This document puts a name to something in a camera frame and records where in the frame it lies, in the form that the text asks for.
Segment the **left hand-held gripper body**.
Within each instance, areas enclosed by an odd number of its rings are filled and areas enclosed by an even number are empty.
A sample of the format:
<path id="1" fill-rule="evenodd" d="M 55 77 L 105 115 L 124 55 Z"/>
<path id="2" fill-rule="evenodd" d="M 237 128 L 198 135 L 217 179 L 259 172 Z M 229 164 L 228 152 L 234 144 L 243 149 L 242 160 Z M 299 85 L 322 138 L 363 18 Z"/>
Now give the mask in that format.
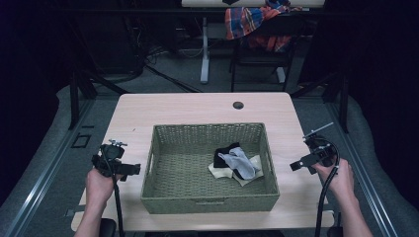
<path id="1" fill-rule="evenodd" d="M 100 146 L 100 153 L 92 156 L 92 164 L 104 177 L 111 177 L 115 174 L 124 175 L 125 166 L 121 161 L 124 155 L 125 143 L 110 139 L 109 144 Z"/>

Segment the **white desk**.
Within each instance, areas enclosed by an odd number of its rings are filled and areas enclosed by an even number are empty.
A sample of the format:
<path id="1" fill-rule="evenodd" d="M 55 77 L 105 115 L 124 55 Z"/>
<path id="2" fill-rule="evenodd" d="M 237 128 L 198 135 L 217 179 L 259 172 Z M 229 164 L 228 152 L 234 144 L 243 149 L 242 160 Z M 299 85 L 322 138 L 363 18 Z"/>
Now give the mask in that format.
<path id="1" fill-rule="evenodd" d="M 303 9 L 322 8 L 326 0 L 291 0 L 293 6 Z M 184 8 L 193 10 L 222 10 L 229 7 L 261 7 L 265 0 L 181 0 Z M 201 83 L 209 81 L 210 55 L 209 55 L 209 24 L 206 17 L 203 17 L 203 61 L 201 70 Z"/>

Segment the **person's left hand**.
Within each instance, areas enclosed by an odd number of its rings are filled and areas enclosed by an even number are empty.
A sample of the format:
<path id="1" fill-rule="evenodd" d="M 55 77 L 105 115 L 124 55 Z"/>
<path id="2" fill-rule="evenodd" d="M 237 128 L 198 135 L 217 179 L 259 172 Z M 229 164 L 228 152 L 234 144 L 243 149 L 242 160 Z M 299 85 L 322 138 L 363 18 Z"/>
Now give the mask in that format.
<path id="1" fill-rule="evenodd" d="M 86 178 L 86 206 L 104 207 L 114 191 L 114 180 L 103 176 L 96 168 Z"/>

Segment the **black sock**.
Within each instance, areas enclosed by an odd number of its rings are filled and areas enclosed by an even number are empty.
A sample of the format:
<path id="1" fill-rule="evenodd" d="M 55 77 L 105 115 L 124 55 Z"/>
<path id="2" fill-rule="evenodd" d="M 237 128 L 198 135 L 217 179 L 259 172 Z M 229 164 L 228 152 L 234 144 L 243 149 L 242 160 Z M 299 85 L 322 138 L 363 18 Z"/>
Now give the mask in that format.
<path id="1" fill-rule="evenodd" d="M 238 142 L 232 143 L 224 148 L 217 148 L 214 151 L 209 170 L 216 179 L 231 178 L 233 175 L 239 179 L 242 178 L 238 171 L 241 162 L 241 157 L 238 155 L 239 152 L 242 152 L 242 149 Z"/>

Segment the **person's right hand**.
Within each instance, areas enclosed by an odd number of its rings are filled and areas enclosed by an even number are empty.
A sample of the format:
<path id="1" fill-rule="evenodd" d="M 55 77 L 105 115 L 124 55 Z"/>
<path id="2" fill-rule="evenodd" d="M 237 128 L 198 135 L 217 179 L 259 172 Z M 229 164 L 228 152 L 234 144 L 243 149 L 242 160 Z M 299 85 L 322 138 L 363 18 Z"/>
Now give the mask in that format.
<path id="1" fill-rule="evenodd" d="M 335 198 L 341 201 L 348 201 L 355 196 L 352 167 L 346 159 L 340 160 L 337 173 L 331 180 L 329 188 Z"/>

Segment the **black metal stand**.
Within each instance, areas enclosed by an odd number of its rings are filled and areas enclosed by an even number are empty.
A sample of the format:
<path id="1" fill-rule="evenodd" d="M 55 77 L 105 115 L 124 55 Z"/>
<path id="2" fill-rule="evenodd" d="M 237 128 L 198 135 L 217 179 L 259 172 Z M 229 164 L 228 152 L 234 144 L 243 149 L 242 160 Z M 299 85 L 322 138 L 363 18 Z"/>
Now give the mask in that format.
<path id="1" fill-rule="evenodd" d="M 325 91 L 321 98 L 325 103 L 332 103 L 340 96 L 339 110 L 338 110 L 338 123 L 345 133 L 349 132 L 347 116 L 348 116 L 348 103 L 349 103 L 349 80 L 344 73 L 334 72 L 320 80 L 309 83 L 302 89 L 291 93 L 292 98 L 299 98 L 308 92 L 313 91 L 320 85 L 325 85 Z"/>
<path id="2" fill-rule="evenodd" d="M 127 90 L 108 81 L 104 77 L 89 70 L 75 68 L 69 81 L 71 120 L 69 129 L 73 129 L 80 120 L 79 93 L 88 100 L 95 100 L 98 93 L 93 86 L 97 82 L 119 95 L 127 94 Z"/>

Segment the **grey sock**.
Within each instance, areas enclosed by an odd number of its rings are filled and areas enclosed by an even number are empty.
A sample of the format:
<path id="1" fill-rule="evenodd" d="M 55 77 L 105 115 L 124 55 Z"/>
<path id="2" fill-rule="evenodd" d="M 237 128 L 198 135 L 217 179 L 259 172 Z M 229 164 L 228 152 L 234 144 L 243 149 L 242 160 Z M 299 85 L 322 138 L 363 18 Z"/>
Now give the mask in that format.
<path id="1" fill-rule="evenodd" d="M 252 180 L 256 177 L 258 169 L 253 166 L 241 147 L 232 148 L 227 154 L 218 153 L 217 156 L 221 158 L 230 169 L 236 170 L 242 180 Z"/>

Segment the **cream sock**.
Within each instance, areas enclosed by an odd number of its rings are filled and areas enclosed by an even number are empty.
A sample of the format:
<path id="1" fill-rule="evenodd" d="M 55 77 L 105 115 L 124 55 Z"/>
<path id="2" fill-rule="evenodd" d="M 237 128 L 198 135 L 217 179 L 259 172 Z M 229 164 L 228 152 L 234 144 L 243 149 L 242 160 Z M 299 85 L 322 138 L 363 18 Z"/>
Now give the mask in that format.
<path id="1" fill-rule="evenodd" d="M 242 186 L 249 184 L 264 176 L 262 163 L 259 155 L 255 155 L 247 161 L 241 161 L 233 170 L 233 178 Z"/>
<path id="2" fill-rule="evenodd" d="M 212 175 L 216 178 L 228 178 L 231 179 L 233 176 L 233 171 L 227 167 L 227 168 L 215 168 L 213 164 L 209 164 L 209 171 L 212 173 Z"/>

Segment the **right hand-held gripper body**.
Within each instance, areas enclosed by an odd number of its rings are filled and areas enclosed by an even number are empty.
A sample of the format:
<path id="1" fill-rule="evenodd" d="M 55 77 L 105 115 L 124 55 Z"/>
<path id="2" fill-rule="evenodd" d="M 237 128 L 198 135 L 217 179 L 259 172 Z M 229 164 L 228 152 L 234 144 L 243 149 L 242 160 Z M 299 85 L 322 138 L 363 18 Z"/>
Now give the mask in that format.
<path id="1" fill-rule="evenodd" d="M 303 137 L 304 143 L 310 151 L 308 155 L 301 158 L 301 163 L 304 167 L 311 167 L 316 163 L 319 163 L 324 167 L 330 167 L 334 164 L 334 159 L 338 157 L 336 145 L 324 136 L 318 134 L 320 130 L 331 125 L 332 122 L 312 130 Z"/>

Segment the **black chair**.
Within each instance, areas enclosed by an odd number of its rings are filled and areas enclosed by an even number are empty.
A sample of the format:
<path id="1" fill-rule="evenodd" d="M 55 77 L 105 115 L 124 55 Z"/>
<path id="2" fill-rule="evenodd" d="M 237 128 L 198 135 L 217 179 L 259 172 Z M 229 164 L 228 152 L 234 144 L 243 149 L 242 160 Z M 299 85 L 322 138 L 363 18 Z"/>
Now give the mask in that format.
<path id="1" fill-rule="evenodd" d="M 293 65 L 293 57 L 296 42 L 300 38 L 305 27 L 305 22 L 297 16 L 277 16 L 262 23 L 254 32 L 236 40 L 230 61 L 231 83 L 230 91 L 235 91 L 236 84 L 253 85 L 255 81 L 238 81 L 236 79 L 236 68 L 271 68 L 274 74 L 278 68 L 286 68 L 285 82 L 282 84 L 280 79 L 276 82 L 266 82 L 266 85 L 283 85 L 285 91 L 288 85 L 288 78 Z M 250 46 L 250 40 L 273 39 L 274 43 L 285 41 L 285 44 L 279 49 L 273 46 L 268 49 L 267 46 Z"/>

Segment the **green woven basket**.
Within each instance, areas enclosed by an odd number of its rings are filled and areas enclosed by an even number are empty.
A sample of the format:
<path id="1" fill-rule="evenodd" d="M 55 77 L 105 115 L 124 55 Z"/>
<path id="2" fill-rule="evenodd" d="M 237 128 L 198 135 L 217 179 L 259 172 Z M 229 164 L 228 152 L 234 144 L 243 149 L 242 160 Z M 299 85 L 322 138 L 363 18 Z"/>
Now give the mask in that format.
<path id="1" fill-rule="evenodd" d="M 259 155 L 264 176 L 242 187 L 209 170 L 214 151 L 238 142 Z M 266 128 L 256 123 L 153 127 L 140 199 L 152 214 L 269 211 L 280 196 Z"/>

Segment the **aluminium floor rail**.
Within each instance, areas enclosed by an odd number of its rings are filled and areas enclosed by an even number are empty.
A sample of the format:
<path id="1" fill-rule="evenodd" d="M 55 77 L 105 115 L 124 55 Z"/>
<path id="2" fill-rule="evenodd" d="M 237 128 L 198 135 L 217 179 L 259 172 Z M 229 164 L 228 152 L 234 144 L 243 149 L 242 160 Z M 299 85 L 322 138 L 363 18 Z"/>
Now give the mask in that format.
<path id="1" fill-rule="evenodd" d="M 398 237 L 397 231 L 389 218 L 388 212 L 386 211 L 380 196 L 378 195 L 377 189 L 369 177 L 365 163 L 355 147 L 355 143 L 353 142 L 351 135 L 346 133 L 340 125 L 337 107 L 330 103 L 326 103 L 325 107 L 327 108 L 332 121 L 336 125 L 336 130 L 339 137 L 344 142 L 344 147 L 349 152 L 348 155 L 345 155 L 345 158 L 348 158 L 353 165 L 358 184 L 363 191 L 364 197 L 370 207 L 382 236 Z"/>
<path id="2" fill-rule="evenodd" d="M 0 207 L 0 237 L 21 236 L 57 174 L 64 154 L 76 138 L 81 122 L 89 115 L 94 100 L 82 101 L 78 119 L 71 125 L 70 105 L 62 102 L 54 121 L 18 184 Z"/>

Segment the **plaid shirt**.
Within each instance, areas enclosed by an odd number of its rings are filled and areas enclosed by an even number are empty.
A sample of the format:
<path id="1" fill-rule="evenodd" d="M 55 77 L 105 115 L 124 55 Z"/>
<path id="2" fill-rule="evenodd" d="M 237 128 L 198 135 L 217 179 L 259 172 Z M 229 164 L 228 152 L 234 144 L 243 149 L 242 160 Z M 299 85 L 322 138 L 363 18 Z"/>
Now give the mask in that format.
<path id="1" fill-rule="evenodd" d="M 263 24 L 291 10 L 289 0 L 265 0 L 265 5 L 258 8 L 228 8 L 224 14 L 226 38 L 241 40 L 248 48 L 264 48 L 266 51 L 285 51 L 290 45 L 291 36 L 252 36 Z"/>

